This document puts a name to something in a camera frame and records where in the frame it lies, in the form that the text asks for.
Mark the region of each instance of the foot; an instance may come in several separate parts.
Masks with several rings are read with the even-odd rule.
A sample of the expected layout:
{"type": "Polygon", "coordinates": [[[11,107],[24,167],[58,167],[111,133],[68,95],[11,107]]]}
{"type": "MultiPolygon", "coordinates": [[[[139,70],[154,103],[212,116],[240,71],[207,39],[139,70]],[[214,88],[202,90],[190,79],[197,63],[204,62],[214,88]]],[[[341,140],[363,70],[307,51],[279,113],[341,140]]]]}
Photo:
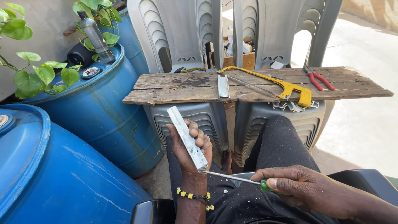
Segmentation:
{"type": "Polygon", "coordinates": [[[228,148],[227,150],[222,152],[221,155],[221,170],[225,174],[231,174],[232,159],[231,159],[231,149],[228,148]]]}
{"type": "Polygon", "coordinates": [[[235,153],[231,152],[231,171],[232,173],[242,173],[244,172],[244,168],[241,167],[236,159],[235,153]]]}

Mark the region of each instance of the beaded bracelet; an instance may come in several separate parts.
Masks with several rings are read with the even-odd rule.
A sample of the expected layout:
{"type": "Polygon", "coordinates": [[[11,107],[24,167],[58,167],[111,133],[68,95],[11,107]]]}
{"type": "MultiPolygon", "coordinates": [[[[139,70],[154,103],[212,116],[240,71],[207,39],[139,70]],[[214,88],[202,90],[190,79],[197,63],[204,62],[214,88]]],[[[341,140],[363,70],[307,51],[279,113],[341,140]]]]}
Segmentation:
{"type": "Polygon", "coordinates": [[[198,199],[198,200],[204,199],[205,202],[203,202],[202,200],[200,200],[200,201],[203,202],[206,205],[206,211],[214,210],[214,205],[210,205],[209,202],[207,202],[207,199],[210,199],[210,193],[209,192],[207,192],[205,196],[202,196],[202,195],[196,196],[196,195],[191,194],[191,193],[187,194],[185,191],[181,191],[181,189],[178,187],[177,188],[177,194],[181,195],[182,197],[189,198],[189,199],[198,199]]]}

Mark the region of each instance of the wall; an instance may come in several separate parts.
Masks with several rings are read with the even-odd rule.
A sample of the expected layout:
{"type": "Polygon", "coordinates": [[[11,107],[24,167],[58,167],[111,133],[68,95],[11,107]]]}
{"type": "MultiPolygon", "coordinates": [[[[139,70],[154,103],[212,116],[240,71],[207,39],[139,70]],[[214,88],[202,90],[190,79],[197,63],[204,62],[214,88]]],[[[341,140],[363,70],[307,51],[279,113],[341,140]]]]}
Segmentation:
{"type": "Polygon", "coordinates": [[[398,0],[344,0],[341,10],[398,31],[398,0]]]}
{"type": "MultiPolygon", "coordinates": [[[[79,33],[67,37],[64,31],[73,27],[79,17],[73,12],[72,5],[75,0],[12,0],[15,4],[23,6],[26,10],[25,20],[33,30],[33,36],[27,41],[18,41],[6,36],[0,40],[1,55],[17,67],[23,67],[25,61],[15,52],[30,51],[40,55],[41,61],[33,62],[39,66],[45,61],[66,60],[66,53],[83,37],[79,33]]],[[[16,87],[13,83],[15,72],[6,66],[0,66],[0,101],[14,93],[16,87]]]]}

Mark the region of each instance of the stacked plastic chairs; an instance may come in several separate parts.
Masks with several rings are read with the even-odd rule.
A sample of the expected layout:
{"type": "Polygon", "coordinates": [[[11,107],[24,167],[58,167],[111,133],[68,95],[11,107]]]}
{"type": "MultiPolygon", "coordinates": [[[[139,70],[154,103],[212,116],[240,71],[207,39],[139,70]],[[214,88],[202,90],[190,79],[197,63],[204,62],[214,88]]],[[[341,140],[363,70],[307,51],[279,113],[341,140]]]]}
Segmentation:
{"type": "MultiPolygon", "coordinates": [[[[129,15],[151,73],[162,73],[159,50],[170,49],[172,71],[203,67],[203,47],[213,42],[216,69],[223,65],[222,17],[220,0],[129,0],[129,15]]],[[[167,109],[176,105],[183,118],[198,123],[217,147],[228,148],[228,132],[223,102],[181,103],[144,106],[145,112],[166,149],[171,123],[167,109]]]]}
{"type": "MultiPolygon", "coordinates": [[[[320,67],[342,0],[234,0],[234,64],[242,65],[244,37],[255,43],[255,69],[278,61],[290,64],[294,35],[312,35],[305,64],[320,67]]],[[[262,124],[272,116],[288,117],[305,146],[311,150],[325,127],[334,100],[319,101],[318,108],[303,113],[273,108],[271,104],[239,102],[236,105],[234,150],[244,164],[262,124]]]]}

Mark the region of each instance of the glass bottle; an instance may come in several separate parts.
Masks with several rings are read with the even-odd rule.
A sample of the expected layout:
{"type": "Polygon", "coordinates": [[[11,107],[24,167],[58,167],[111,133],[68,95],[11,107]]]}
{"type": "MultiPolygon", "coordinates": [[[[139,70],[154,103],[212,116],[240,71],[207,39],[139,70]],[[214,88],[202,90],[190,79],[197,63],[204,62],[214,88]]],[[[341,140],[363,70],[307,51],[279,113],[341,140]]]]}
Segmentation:
{"type": "Polygon", "coordinates": [[[109,49],[108,45],[105,43],[104,38],[96,24],[96,22],[87,16],[84,10],[78,11],[77,14],[82,19],[80,21],[80,27],[86,33],[88,39],[91,41],[95,48],[101,62],[105,65],[112,65],[116,59],[109,49]]]}

